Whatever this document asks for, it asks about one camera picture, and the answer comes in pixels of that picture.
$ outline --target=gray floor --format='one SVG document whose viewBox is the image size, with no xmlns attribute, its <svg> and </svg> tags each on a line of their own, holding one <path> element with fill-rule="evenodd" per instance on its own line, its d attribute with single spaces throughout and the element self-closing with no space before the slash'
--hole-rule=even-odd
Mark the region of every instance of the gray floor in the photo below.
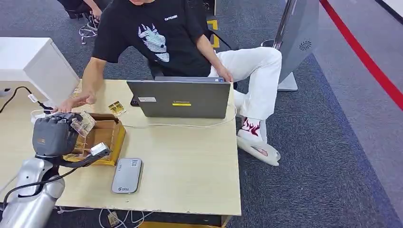
<svg viewBox="0 0 403 228">
<path fill-rule="evenodd" d="M 241 47 L 256 47 L 274 36 L 282 13 L 279 1 L 222 0 L 219 28 Z M 83 21 L 68 19 L 56 0 L 2 0 L 0 21 L 0 36 L 51 37 L 82 74 L 92 41 L 81 45 L 77 30 Z M 295 75 L 299 90 L 280 92 L 268 119 L 269 142 L 281 152 L 280 166 L 239 150 L 242 216 L 230 227 L 402 227 L 315 57 L 309 56 Z M 106 78 L 146 77 L 144 59 L 134 49 L 119 64 L 107 66 Z M 239 90 L 245 92 L 247 83 L 241 82 Z M 99 227 L 97 215 L 54 213 L 48 227 Z"/>
<path fill-rule="evenodd" d="M 403 26 L 372 0 L 329 2 L 372 59 L 403 91 Z M 364 67 L 323 8 L 319 13 L 321 44 L 315 56 L 403 219 L 403 112 Z"/>
</svg>

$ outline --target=slipper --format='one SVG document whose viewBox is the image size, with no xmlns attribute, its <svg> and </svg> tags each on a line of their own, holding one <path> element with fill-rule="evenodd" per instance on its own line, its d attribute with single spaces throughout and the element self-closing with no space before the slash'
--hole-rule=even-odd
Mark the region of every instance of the slipper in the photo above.
<svg viewBox="0 0 403 228">
<path fill-rule="evenodd" d="M 280 153 L 265 142 L 250 142 L 237 136 L 238 147 L 264 163 L 279 166 Z"/>
</svg>

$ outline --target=black cable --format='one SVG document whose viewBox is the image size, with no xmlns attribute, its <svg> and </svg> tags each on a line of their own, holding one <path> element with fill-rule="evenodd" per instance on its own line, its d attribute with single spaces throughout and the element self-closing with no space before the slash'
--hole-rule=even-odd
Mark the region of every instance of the black cable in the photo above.
<svg viewBox="0 0 403 228">
<path fill-rule="evenodd" d="M 9 199 L 9 196 L 11 195 L 11 193 L 19 190 L 19 189 L 23 189 L 23 188 L 27 188 L 27 187 L 31 187 L 31 186 L 35 186 L 35 185 L 41 185 L 41 184 L 46 184 L 46 183 L 50 183 L 53 181 L 57 181 L 59 179 L 62 179 L 63 177 L 66 177 L 67 175 L 71 174 L 72 172 L 76 171 L 77 168 L 72 169 L 68 172 L 66 172 L 65 174 L 58 176 L 56 178 L 53 179 L 49 179 L 49 180 L 44 180 L 44 181 L 39 181 L 39 182 L 35 182 L 35 183 L 31 183 L 31 184 L 24 184 L 18 187 L 15 187 L 13 189 L 11 189 L 9 192 L 7 192 L 7 194 L 4 196 L 4 200 L 3 200 L 3 211 L 6 209 L 7 206 L 7 200 Z"/>
<path fill-rule="evenodd" d="M 25 86 L 19 86 L 19 87 L 15 88 L 13 95 L 10 97 L 10 99 L 8 99 L 8 100 L 6 101 L 6 103 L 4 103 L 3 107 L 0 109 L 0 113 L 3 112 L 4 108 L 6 107 L 6 105 L 8 105 L 8 103 L 9 103 L 12 99 L 14 99 L 15 95 L 17 94 L 17 90 L 19 90 L 19 89 L 21 89 L 21 88 L 26 89 L 29 94 L 32 94 L 32 92 L 31 92 L 28 88 L 26 88 Z M 46 106 L 45 106 L 43 103 L 41 103 L 40 101 L 37 101 L 37 103 L 38 103 L 39 106 L 41 106 L 43 109 L 52 110 L 52 108 L 46 107 Z"/>
</svg>

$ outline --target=open cardboard box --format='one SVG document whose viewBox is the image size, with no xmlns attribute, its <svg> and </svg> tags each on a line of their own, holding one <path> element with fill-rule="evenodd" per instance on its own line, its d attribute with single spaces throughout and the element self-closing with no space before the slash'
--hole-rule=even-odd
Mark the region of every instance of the open cardboard box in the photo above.
<svg viewBox="0 0 403 228">
<path fill-rule="evenodd" d="M 65 155 L 64 159 L 72 162 L 83 160 L 89 154 L 91 147 L 105 143 L 111 149 L 111 153 L 93 164 L 116 165 L 126 134 L 122 122 L 112 114 L 90 113 L 90 115 L 96 121 L 93 129 L 86 138 L 78 136 L 73 152 Z"/>
</svg>

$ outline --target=blue carpet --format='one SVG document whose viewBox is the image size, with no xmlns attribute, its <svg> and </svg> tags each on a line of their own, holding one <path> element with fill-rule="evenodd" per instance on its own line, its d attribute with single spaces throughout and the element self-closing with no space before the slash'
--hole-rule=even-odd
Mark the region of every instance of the blue carpet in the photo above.
<svg viewBox="0 0 403 228">
<path fill-rule="evenodd" d="M 222 0 L 219 28 L 241 47 L 257 47 L 274 37 L 282 14 L 278 2 Z M 51 37 L 82 75 L 93 39 L 81 45 L 77 30 L 84 21 L 69 19 L 56 0 L 3 0 L 0 21 L 0 36 Z M 267 121 L 269 143 L 282 155 L 280 166 L 265 165 L 239 150 L 242 216 L 234 217 L 229 227 L 402 227 L 315 58 L 309 56 L 295 76 L 299 90 L 279 92 L 275 113 Z M 145 60 L 134 48 L 105 71 L 108 79 L 148 77 Z M 247 85 L 247 80 L 240 82 L 239 90 L 246 92 Z M 48 227 L 99 227 L 98 213 L 53 213 Z M 172 217 L 198 221 L 163 213 L 150 219 Z"/>
</svg>

